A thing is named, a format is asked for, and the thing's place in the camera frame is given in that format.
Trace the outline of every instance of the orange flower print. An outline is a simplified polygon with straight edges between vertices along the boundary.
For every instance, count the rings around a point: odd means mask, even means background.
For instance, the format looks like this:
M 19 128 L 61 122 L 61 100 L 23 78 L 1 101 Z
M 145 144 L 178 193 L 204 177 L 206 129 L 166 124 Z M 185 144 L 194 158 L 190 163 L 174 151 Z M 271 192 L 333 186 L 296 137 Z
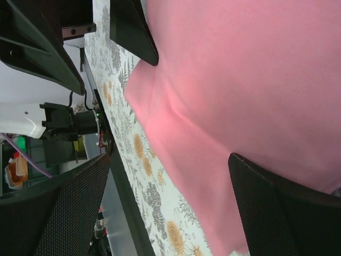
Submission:
M 138 134 L 135 134 L 134 136 L 134 149 L 139 158 L 142 158 L 144 156 L 142 140 L 140 135 Z
M 105 82 L 103 83 L 103 96 L 105 98 L 108 97 L 108 87 L 107 87 L 107 84 Z
M 152 169 L 151 169 L 151 164 L 147 157 L 143 158 L 143 167 L 148 176 L 151 176 L 153 174 Z
M 149 151 L 150 151 L 151 157 L 152 157 L 152 158 L 155 158 L 156 155 L 155 155 L 154 150 L 153 150 L 152 148 L 150 148 Z
M 195 256 L 204 256 L 203 253 L 199 250 L 199 247 L 194 247 L 193 253 Z
M 162 170 L 162 169 L 159 169 L 159 172 L 158 172 L 158 181 L 159 181 L 160 185 L 164 185 L 164 184 L 165 184 L 165 180 L 164 180 L 164 178 L 162 177 L 163 174 L 164 174 L 163 170 Z
M 170 221 L 167 223 L 167 233 L 168 238 L 174 247 L 177 255 L 185 256 L 185 244 L 183 242 L 182 236 L 180 234 L 179 228 L 177 225 Z
M 107 102 L 108 102 L 109 107 L 111 107 L 112 106 L 112 98 L 111 98 L 110 94 L 108 94 L 108 96 L 107 96 Z

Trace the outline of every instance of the table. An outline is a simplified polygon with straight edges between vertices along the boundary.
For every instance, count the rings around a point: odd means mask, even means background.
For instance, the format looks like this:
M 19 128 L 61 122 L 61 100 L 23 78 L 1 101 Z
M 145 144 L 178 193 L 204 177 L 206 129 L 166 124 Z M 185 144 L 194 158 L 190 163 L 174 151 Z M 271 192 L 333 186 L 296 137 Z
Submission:
M 139 59 L 109 38 L 110 1 L 94 0 L 98 31 L 85 53 L 112 133 L 156 255 L 211 255 L 195 214 L 150 148 L 125 101 L 127 80 Z

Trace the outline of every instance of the screw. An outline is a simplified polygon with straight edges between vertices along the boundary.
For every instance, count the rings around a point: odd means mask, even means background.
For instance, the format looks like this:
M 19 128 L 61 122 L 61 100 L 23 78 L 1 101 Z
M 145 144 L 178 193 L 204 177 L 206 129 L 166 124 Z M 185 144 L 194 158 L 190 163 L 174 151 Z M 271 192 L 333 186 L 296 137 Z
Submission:
M 18 57 L 18 56 L 19 56 L 19 52 L 16 51 L 16 50 L 11 50 L 11 51 L 10 51 L 10 55 L 11 55 L 12 57 Z

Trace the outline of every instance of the gray leaf print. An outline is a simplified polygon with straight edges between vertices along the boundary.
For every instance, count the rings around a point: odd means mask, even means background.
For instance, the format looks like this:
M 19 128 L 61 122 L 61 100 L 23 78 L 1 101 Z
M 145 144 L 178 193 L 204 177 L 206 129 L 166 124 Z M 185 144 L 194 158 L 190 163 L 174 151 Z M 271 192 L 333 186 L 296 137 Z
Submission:
M 120 48 L 120 50 L 122 51 L 122 53 L 124 54 L 124 55 L 126 55 L 126 49 L 124 49 L 122 46 L 118 46 L 119 48 Z
M 145 194 L 144 191 L 142 191 L 142 197 L 145 202 L 147 202 L 147 195 Z
M 128 73 L 126 69 L 126 62 L 124 62 L 124 68 L 120 70 L 118 74 L 118 80 L 121 84 L 122 90 L 126 88 L 127 82 L 128 82 Z
M 187 219 L 187 221 L 192 224 L 192 225 L 197 225 L 200 227 L 200 223 L 193 212 L 191 206 L 189 203 L 183 198 L 183 196 L 179 196 L 179 208 L 180 208 L 180 213 L 183 213 L 183 217 Z
M 146 214 L 145 214 L 145 210 L 144 210 L 143 204 L 142 204 L 141 216 L 142 216 L 142 220 L 143 220 L 144 224 L 146 225 L 146 224 L 147 224 L 147 216 L 146 216 Z
M 128 76 L 130 76 L 131 73 L 132 73 L 132 70 L 130 69 L 130 62 L 129 62 L 129 60 L 127 61 L 127 73 L 128 73 Z
M 156 185 L 148 182 L 147 188 L 147 203 L 150 207 L 153 208 L 153 218 L 154 224 L 157 227 L 158 231 L 161 233 L 161 237 L 163 239 L 167 238 L 167 233 L 165 229 L 165 218 L 161 213 L 161 197 L 159 192 L 157 191 Z
M 106 6 L 104 6 L 103 8 L 102 23 L 103 23 L 103 33 L 105 36 L 105 43 L 111 51 L 112 66 L 114 69 L 116 69 L 116 71 L 118 71 L 121 67 L 120 48 L 114 41 L 110 39 L 110 14 Z
M 150 236 L 150 233 L 151 233 L 151 224 L 150 224 L 149 227 L 146 228 L 146 230 L 147 230 L 148 236 Z
M 160 253 L 161 253 L 161 256 L 165 256 L 165 245 L 164 245 L 164 242 L 158 237 L 158 235 L 155 235 L 155 238 L 156 238 L 156 241 L 160 247 Z
M 134 191 L 134 196 L 135 196 L 135 201 L 137 203 L 137 206 L 139 207 L 139 209 L 141 211 L 141 204 L 140 204 L 139 196 L 137 194 L 137 188 L 135 187 L 135 190 L 134 190 L 134 188 L 132 188 L 132 189 Z
M 135 64 L 134 64 L 134 56 L 132 56 L 132 69 L 134 69 Z

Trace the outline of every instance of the black cable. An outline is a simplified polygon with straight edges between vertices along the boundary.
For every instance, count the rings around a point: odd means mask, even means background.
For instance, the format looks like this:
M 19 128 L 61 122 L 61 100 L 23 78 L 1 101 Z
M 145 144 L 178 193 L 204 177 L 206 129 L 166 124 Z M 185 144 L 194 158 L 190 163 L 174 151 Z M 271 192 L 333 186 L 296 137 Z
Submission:
M 72 99 L 73 99 L 72 96 L 73 96 L 73 94 L 74 94 L 74 92 L 71 91 L 71 92 L 70 92 L 70 96 L 69 96 L 69 104 L 68 104 L 68 107 L 69 107 L 69 108 L 71 108 L 71 105 L 72 105 Z
M 87 91 L 85 90 L 84 92 L 84 107 L 86 108 L 86 110 L 88 111 L 92 111 L 92 108 L 89 108 L 86 104 L 86 99 L 87 99 Z

